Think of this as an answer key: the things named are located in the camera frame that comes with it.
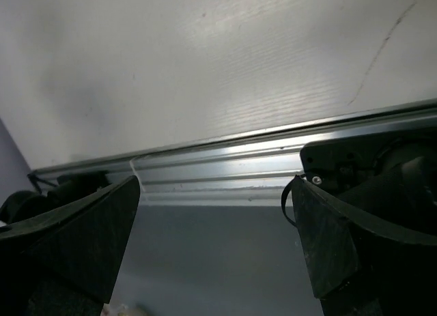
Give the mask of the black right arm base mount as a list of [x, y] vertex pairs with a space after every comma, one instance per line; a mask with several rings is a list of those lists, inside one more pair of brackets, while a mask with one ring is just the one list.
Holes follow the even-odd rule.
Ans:
[[436, 128], [399, 130], [306, 144], [307, 179], [352, 205], [386, 199], [419, 213], [436, 212]]

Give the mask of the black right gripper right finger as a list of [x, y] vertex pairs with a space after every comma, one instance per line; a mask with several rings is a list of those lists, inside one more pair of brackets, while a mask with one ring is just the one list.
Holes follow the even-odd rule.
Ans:
[[292, 180], [314, 297], [325, 315], [435, 315], [436, 236]]

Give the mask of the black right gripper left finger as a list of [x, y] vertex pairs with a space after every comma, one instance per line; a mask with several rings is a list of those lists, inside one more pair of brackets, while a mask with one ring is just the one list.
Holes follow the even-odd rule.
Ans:
[[139, 206], [131, 175], [33, 218], [1, 226], [2, 315], [100, 315]]

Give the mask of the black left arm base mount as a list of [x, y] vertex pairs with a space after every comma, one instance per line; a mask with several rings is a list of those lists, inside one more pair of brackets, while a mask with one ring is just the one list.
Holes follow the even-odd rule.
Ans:
[[56, 184], [33, 173], [28, 179], [36, 191], [19, 190], [11, 194], [1, 205], [1, 226], [49, 212], [109, 185], [104, 171], [61, 175]]

